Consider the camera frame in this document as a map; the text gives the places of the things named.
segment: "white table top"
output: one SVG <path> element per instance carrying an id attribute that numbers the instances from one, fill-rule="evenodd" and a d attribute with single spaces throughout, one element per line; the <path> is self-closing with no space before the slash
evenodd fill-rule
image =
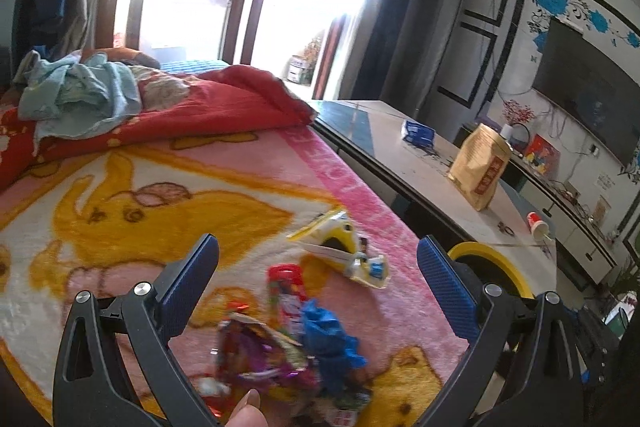
<path id="1" fill-rule="evenodd" d="M 367 114 L 351 111 L 350 116 L 347 112 L 340 115 L 342 121 L 337 125 L 335 106 L 330 105 L 336 103 Z M 524 219 L 504 188 L 498 185 L 489 207 L 477 212 L 446 177 L 450 162 L 458 153 L 457 147 L 440 136 L 436 136 L 434 141 L 438 156 L 430 156 L 409 145 L 401 138 L 402 122 L 407 117 L 379 100 L 314 101 L 312 105 L 319 111 L 319 120 L 325 126 L 365 150 L 476 241 L 503 254 L 524 275 L 535 294 L 556 289 L 555 242 L 546 241 L 547 253 L 543 251 L 543 245 L 533 240 Z M 514 237 L 499 230 L 500 221 L 513 230 Z"/>

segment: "pink blanket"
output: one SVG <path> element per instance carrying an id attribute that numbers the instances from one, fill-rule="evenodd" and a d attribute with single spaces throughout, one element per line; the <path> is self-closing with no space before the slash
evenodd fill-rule
<path id="1" fill-rule="evenodd" d="M 388 255 L 387 289 L 350 282 L 286 240 L 338 203 L 371 251 Z M 214 328 L 229 301 L 266 317 L 265 273 L 276 263 L 302 264 L 307 292 L 359 338 L 374 393 L 359 425 L 411 425 L 466 349 L 420 275 L 415 235 L 306 127 L 181 137 L 37 166 L 2 195 L 0 216 L 0 354 L 49 419 L 74 295 L 119 295 L 152 280 L 204 232 L 220 241 L 220 265 L 187 330 L 170 343 L 194 381 L 212 372 Z M 154 410 L 122 349 L 136 390 Z M 286 407 L 265 407 L 271 426 L 286 423 Z"/>

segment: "blue package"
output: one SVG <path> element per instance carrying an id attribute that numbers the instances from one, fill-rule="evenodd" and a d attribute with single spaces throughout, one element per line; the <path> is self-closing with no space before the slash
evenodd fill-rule
<path id="1" fill-rule="evenodd" d="M 426 125 L 410 120 L 402 123 L 402 139 L 411 145 L 425 149 L 433 149 L 436 132 Z"/>
<path id="2" fill-rule="evenodd" d="M 382 263 L 369 263 L 369 275 L 376 279 L 384 279 L 385 267 Z"/>
<path id="3" fill-rule="evenodd" d="M 340 396 L 351 369 L 364 367 L 367 359 L 357 353 L 358 340 L 347 335 L 338 318 L 330 311 L 307 301 L 302 308 L 305 351 L 316 357 L 322 385 L 331 396 Z"/>

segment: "red blanket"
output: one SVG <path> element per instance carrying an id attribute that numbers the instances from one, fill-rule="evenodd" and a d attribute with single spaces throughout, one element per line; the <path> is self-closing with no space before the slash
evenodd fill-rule
<path id="1" fill-rule="evenodd" d="M 8 110 L 0 119 L 0 191 L 32 164 L 159 139 L 306 125 L 314 114 L 305 102 L 292 98 L 282 81 L 249 66 L 231 66 L 183 81 L 189 85 L 188 95 L 172 107 L 146 108 L 111 132 L 94 138 L 46 138 L 38 151 L 33 146 L 35 122 L 19 120 L 17 108 Z M 141 84 L 141 90 L 148 85 Z"/>

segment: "paper cup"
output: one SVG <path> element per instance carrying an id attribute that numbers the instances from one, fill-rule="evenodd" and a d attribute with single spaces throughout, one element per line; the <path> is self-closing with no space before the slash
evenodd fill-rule
<path id="1" fill-rule="evenodd" d="M 549 235 L 549 225 L 535 212 L 527 214 L 527 224 L 533 239 L 542 241 Z"/>

